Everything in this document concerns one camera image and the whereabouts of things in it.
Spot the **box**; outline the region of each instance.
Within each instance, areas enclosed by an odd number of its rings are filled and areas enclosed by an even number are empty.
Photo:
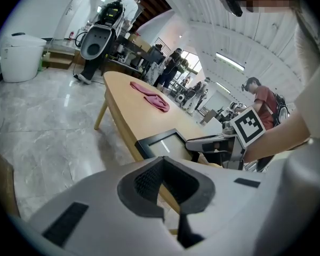
[[[136,34],[132,34],[129,36],[128,41],[132,42],[134,41],[134,44],[137,45],[139,48],[143,49],[145,52],[148,52],[151,48],[150,44],[148,44],[146,41],[144,41],[141,36],[138,36]]]

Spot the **wooden table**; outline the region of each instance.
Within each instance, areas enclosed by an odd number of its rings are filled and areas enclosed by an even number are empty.
[[[135,161],[143,160],[135,147],[138,140],[176,129],[186,140],[205,136],[205,133],[183,110],[155,87],[123,73],[109,71],[103,76],[106,84],[105,101],[95,123],[99,128],[103,115],[109,107],[114,122]],[[161,95],[170,105],[166,113],[148,103],[144,95],[133,89],[130,82],[137,82]],[[179,212],[179,206],[169,191],[161,185],[160,195]]]

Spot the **pink cloth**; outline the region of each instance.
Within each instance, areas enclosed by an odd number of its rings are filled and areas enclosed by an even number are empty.
[[[151,90],[148,90],[144,88],[142,85],[136,83],[136,82],[130,82],[130,85],[140,91],[141,93],[145,94],[146,96],[144,97],[151,105],[155,106],[162,112],[167,112],[170,110],[170,105],[163,99],[161,98],[157,93],[154,93]]]

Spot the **table leg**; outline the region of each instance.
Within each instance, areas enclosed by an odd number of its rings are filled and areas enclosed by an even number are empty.
[[[98,117],[96,119],[96,122],[94,125],[95,130],[97,130],[100,127],[101,120],[103,118],[103,115],[105,114],[105,111],[107,110],[107,107],[108,107],[108,104],[107,104],[107,101],[105,100],[101,107],[100,113],[98,114]]]

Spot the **arched ceiling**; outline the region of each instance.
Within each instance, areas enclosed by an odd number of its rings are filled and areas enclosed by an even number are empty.
[[[285,96],[293,108],[302,84],[293,38],[297,22],[291,12],[244,12],[242,17],[236,17],[219,0],[167,2],[187,21],[205,76],[230,90],[230,100],[251,104],[253,96],[242,92],[241,84],[254,76]],[[216,52],[243,65],[245,70],[241,72],[221,61]]]

